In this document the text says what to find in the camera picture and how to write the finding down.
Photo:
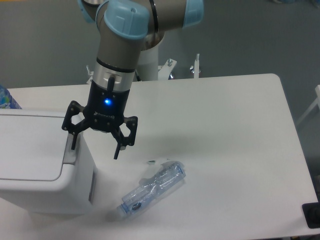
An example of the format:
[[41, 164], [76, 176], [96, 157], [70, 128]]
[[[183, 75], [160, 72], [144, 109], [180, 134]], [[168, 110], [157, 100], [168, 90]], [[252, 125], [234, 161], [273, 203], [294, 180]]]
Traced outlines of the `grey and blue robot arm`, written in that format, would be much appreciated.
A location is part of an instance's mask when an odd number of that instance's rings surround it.
[[138, 118], [126, 117], [124, 111], [146, 37], [199, 24], [204, 2], [81, 0], [78, 4], [84, 16], [96, 23], [100, 41], [87, 104], [72, 101], [62, 129], [73, 137], [72, 150], [79, 134], [87, 129], [111, 133], [118, 154], [136, 139]]

